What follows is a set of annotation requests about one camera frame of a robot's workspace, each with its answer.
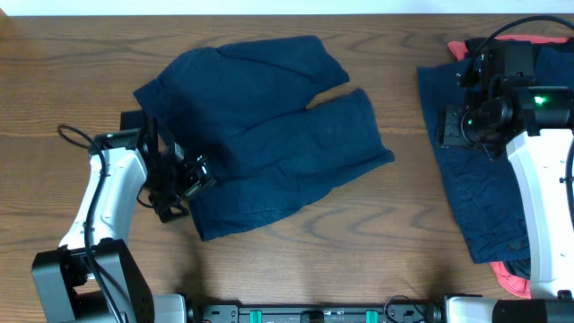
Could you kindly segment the dark blue shorts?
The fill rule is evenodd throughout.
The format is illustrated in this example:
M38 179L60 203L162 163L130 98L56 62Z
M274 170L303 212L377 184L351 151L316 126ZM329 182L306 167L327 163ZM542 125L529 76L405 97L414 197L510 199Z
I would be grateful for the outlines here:
M282 220L395 159L364 90L315 102L348 81L300 36L193 49L135 91L165 143L213 167L216 184L189 204L202 240Z

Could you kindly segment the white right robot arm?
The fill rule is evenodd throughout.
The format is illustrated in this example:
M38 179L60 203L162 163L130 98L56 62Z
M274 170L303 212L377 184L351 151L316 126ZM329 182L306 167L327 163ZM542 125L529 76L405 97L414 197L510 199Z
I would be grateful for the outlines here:
M506 154L526 218L531 297L453 295L429 314L441 322L573 320L573 90L521 86L465 106L446 106L438 144Z

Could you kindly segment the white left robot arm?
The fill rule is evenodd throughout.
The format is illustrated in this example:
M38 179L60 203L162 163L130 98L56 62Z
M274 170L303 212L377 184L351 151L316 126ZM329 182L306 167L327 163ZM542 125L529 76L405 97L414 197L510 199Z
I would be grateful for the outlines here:
M137 125L122 115L119 131L85 138L90 178L79 211L56 249L34 258L31 274L49 322L189 322L186 297L152 293L129 247L135 207L143 191L146 207L162 223L188 215L185 204L215 178L204 155L177 143L159 147L158 122L143 116Z

